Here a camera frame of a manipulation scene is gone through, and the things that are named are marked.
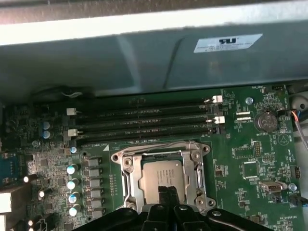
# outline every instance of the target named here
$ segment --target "screw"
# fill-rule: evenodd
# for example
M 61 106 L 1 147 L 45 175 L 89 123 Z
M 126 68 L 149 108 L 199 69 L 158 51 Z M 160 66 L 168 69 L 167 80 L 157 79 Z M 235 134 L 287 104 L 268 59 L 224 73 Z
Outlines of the screw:
M 124 165 L 127 166 L 127 167 L 131 166 L 131 159 L 129 159 L 129 158 L 125 159 Z
M 182 210 L 182 211 L 187 210 L 187 206 L 186 205 L 181 205 L 180 206 L 180 210 Z
M 254 103 L 254 99 L 251 98 L 251 97 L 247 97 L 246 100 L 245 100 L 246 104 L 248 105 L 252 105 Z
M 291 184 L 289 184 L 289 190 L 291 190 L 291 191 L 296 191 L 297 190 L 297 186 L 296 186 L 296 184 L 294 184 L 294 183 L 291 183 Z
M 221 216 L 221 213 L 220 213 L 219 211 L 213 211 L 212 214 L 213 214 L 215 217 Z

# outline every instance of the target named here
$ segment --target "electrolytic capacitor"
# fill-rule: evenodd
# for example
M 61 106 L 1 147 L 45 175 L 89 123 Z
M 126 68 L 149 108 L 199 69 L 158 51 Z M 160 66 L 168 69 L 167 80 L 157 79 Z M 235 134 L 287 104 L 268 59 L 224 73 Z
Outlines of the electrolytic capacitor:
M 34 148 L 38 148 L 40 146 L 40 142 L 39 141 L 32 141 L 32 146 Z
M 24 177 L 24 183 L 29 183 L 29 182 L 32 182 L 32 181 L 37 180 L 37 179 L 38 179 L 37 174 L 31 174 L 31 175 Z
M 44 196 L 46 196 L 46 195 L 48 195 L 48 194 L 50 194 L 50 193 L 52 193 L 52 189 L 51 189 L 51 188 L 46 188 L 46 189 L 44 189 L 44 190 L 40 190 L 40 191 L 38 192 L 38 195 L 39 195 L 41 198 L 43 198 Z
M 50 133 L 49 131 L 43 131 L 42 137 L 43 137 L 44 139 L 49 139 L 50 136 L 51 136 L 51 133 Z
M 74 178 L 67 183 L 67 187 L 70 190 L 73 190 L 78 185 L 79 185 L 79 180 L 77 178 Z
M 67 167 L 66 171 L 67 171 L 67 173 L 68 173 L 69 175 L 72 175 L 72 174 L 74 174 L 75 172 L 78 171 L 78 165 L 72 164 L 72 165 L 70 165 L 69 167 Z
M 72 208 L 69 209 L 68 213 L 72 217 L 75 217 L 78 212 L 80 212 L 81 206 L 79 204 L 75 204 Z
M 34 226 L 40 219 L 42 218 L 41 215 L 37 215 L 34 218 L 28 221 L 28 226 Z
M 43 129 L 44 129 L 44 130 L 50 129 L 50 123 L 47 122 L 47 121 L 44 121 L 44 122 L 43 122 Z
M 74 204 L 79 198 L 80 198 L 80 193 L 73 192 L 72 195 L 68 197 L 68 201 L 69 203 Z
M 71 153 L 76 153 L 77 152 L 77 148 L 76 147 L 71 147 Z

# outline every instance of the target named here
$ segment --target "cable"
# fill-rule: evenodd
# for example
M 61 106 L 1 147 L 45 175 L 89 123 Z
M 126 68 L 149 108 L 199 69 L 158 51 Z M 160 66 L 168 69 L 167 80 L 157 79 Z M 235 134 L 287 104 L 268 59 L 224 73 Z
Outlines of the cable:
M 300 137 L 300 139 L 302 140 L 302 142 L 303 142 L 305 148 L 308 150 L 308 143 L 307 143 L 307 141 L 306 141 L 306 138 L 305 138 L 305 135 L 304 135 L 304 133 L 303 133 L 303 130 L 302 130 L 302 128 L 300 127 L 300 124 L 299 124 L 299 121 L 298 121 L 298 117 L 297 117 L 297 115 L 296 115 L 296 113 L 295 113 L 294 111 L 291 111 L 291 112 L 292 112 L 292 114 L 293 114 L 293 116 L 294 116 L 294 119 L 295 119 L 295 122 L 294 122 L 294 123 L 295 123 L 295 126 L 296 126 L 297 130 L 298 130 L 299 137 Z
M 298 117 L 297 117 L 295 111 L 291 111 L 291 112 L 292 112 L 292 114 L 293 114 L 293 116 L 294 116 L 295 121 L 298 122 Z

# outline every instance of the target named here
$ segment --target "integrated circuit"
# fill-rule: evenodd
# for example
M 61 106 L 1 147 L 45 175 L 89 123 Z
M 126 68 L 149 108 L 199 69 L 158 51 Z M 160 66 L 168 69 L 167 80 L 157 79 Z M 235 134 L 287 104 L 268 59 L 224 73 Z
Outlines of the integrated circuit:
M 243 167 L 243 178 L 244 179 L 258 177 L 259 170 L 258 170 L 257 161 L 244 162 L 242 164 L 242 167 Z
M 58 185 L 59 186 L 65 186 L 66 185 L 66 182 L 65 182 L 64 178 L 59 178 L 57 181 L 58 181 Z
M 64 229 L 65 229 L 65 231 L 72 231 L 74 229 L 74 224 L 73 223 L 66 223 L 66 224 L 64 224 Z
M 235 158 L 248 158 L 254 156 L 252 147 L 241 147 L 234 149 Z
M 43 166 L 43 167 L 47 166 L 48 165 L 48 160 L 47 159 L 41 160 L 40 161 L 40 165 Z

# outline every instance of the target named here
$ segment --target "white label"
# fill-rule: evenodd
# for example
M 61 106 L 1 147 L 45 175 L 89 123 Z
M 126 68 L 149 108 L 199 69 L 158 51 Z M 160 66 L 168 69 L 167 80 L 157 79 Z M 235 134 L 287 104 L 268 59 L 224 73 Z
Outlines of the white label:
M 235 51 L 251 47 L 263 34 L 199 39 L 194 53 Z

